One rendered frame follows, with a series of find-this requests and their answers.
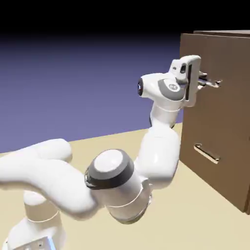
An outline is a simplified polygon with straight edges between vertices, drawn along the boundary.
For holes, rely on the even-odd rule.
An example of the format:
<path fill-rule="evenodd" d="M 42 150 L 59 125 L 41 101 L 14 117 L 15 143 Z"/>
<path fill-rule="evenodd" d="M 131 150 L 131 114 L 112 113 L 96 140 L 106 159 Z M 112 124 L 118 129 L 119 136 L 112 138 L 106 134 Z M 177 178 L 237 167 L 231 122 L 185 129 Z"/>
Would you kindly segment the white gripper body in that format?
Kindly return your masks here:
<path fill-rule="evenodd" d="M 196 103 L 196 94 L 198 91 L 199 71 L 201 65 L 201 57 L 197 55 L 188 55 L 181 58 L 186 64 L 186 95 L 184 106 L 193 107 Z"/>

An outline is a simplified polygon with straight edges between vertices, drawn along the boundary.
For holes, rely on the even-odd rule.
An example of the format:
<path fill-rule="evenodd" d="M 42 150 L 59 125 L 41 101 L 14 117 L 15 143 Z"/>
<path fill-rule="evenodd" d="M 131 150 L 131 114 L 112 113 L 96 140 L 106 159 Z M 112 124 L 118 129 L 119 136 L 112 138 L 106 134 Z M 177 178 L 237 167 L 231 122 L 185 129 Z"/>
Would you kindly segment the brown drawer front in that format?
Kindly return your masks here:
<path fill-rule="evenodd" d="M 218 154 L 214 164 L 194 144 Z M 243 213 L 250 215 L 250 128 L 239 122 L 184 121 L 181 161 Z"/>
<path fill-rule="evenodd" d="M 250 38 L 183 34 L 180 54 L 201 56 L 201 71 L 218 87 L 197 93 L 184 127 L 215 141 L 250 141 Z"/>

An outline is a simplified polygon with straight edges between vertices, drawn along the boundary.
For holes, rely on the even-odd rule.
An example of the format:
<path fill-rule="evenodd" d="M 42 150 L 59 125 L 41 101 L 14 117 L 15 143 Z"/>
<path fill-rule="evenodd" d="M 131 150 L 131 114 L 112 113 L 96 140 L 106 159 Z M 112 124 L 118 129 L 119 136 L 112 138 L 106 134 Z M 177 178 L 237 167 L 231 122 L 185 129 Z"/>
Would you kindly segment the brown wooden cabinet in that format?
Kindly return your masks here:
<path fill-rule="evenodd" d="M 191 54 L 220 85 L 202 88 L 184 109 L 180 159 L 250 214 L 250 31 L 183 34 L 180 55 Z"/>

